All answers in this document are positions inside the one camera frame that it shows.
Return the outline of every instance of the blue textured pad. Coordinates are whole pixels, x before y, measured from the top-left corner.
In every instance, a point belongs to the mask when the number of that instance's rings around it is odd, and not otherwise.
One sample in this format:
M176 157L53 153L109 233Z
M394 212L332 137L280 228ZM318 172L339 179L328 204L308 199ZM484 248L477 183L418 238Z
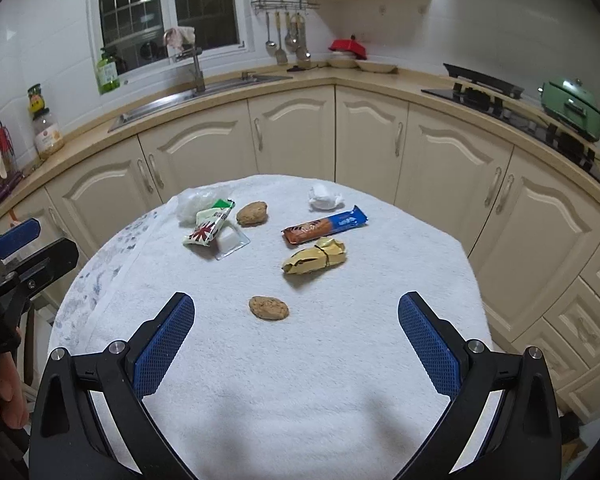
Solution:
M0 236L0 260L11 256L38 236L40 236L40 223L35 218L29 218L11 228Z
M408 294L400 298L398 321L436 391L453 399L460 391L460 365Z
M157 330L134 365L134 391L138 399L154 394L193 325L193 300L183 296Z

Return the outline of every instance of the wire rack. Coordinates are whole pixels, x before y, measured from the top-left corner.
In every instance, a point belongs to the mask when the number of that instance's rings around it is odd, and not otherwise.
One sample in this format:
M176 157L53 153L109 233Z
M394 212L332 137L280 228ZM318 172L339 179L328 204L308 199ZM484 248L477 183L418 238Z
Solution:
M316 0L251 0L251 7L257 14L260 10L307 10L319 9Z

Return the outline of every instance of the human hand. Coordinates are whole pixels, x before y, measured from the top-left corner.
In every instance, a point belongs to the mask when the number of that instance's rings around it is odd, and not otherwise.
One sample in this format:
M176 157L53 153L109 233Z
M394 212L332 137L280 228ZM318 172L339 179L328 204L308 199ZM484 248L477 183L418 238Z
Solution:
M19 430L29 420L22 384L11 354L0 355L0 415L12 430Z

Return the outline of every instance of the kitchen sink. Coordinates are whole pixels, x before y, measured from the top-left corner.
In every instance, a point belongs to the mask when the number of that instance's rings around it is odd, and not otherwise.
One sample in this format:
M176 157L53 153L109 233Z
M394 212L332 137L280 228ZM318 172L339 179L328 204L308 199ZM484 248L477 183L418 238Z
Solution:
M196 89L185 90L184 92L169 95L161 99L156 99L155 101L139 106L138 108L134 108L133 110L120 115L110 127L109 131L112 132L122 126L125 126L125 124L133 123L134 121L140 120L148 115L161 112L167 108L172 108L189 101L193 101L194 99L218 94L227 90L233 90L234 88L241 88L243 86L252 86L262 83L270 83L272 81L282 81L285 79L293 78L285 75L249 74L243 77L236 77L233 79L227 79L225 81L207 84L205 91L203 92L198 92Z

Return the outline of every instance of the gas stove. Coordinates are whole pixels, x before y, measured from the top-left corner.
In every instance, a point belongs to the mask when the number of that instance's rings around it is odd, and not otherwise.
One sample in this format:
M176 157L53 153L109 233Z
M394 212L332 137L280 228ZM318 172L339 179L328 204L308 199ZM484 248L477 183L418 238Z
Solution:
M442 97L459 105L478 110L489 117L514 127L568 158L600 183L600 169L595 164L596 153L592 149L573 136L560 134L554 124L544 126L544 124L539 124L533 118L512 110L507 107L505 100L497 96L494 98L493 95L493 91L496 91L513 99L520 99L523 92L522 88L466 68L447 63L445 63L445 67L451 77L466 79L475 85L491 90L492 93L477 88L465 88L461 79L458 80L453 89L422 90L423 93Z

